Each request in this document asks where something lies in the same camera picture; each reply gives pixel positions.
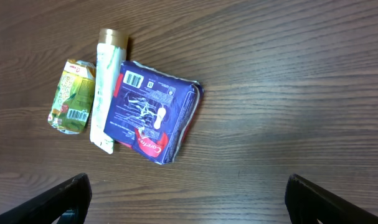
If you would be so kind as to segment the purple sanitary pad pack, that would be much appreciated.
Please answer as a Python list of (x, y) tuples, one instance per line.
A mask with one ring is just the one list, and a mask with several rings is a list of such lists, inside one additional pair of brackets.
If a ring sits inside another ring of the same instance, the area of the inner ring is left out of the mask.
[(157, 164), (172, 163), (203, 95), (197, 81), (124, 61), (104, 132)]

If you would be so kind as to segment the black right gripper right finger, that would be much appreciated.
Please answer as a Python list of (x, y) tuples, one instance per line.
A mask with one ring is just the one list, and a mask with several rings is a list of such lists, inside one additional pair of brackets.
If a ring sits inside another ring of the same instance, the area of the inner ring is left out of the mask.
[(378, 223), (378, 216), (297, 174), (288, 179), (285, 205), (292, 223)]

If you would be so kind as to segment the white cream tube gold cap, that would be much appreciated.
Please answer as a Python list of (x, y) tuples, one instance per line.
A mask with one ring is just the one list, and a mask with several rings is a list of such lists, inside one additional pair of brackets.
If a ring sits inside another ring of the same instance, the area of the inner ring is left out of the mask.
[(113, 153), (114, 140), (104, 133), (104, 128), (121, 63), (126, 60), (127, 45), (127, 33), (113, 29), (100, 29), (90, 140), (108, 154)]

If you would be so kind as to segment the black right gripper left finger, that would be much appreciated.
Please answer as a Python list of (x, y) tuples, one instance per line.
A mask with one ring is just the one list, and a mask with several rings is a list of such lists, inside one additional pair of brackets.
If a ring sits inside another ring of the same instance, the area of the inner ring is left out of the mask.
[(83, 224), (91, 199), (92, 190), (88, 175), (81, 173), (0, 214), (0, 224)]

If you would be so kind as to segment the green yellow drink carton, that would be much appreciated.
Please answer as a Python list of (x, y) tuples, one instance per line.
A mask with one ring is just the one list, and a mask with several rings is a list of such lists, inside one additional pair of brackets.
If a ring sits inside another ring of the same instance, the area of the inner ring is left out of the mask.
[(48, 123), (64, 134), (80, 134), (86, 127), (95, 94), (96, 67), (68, 59), (60, 77)]

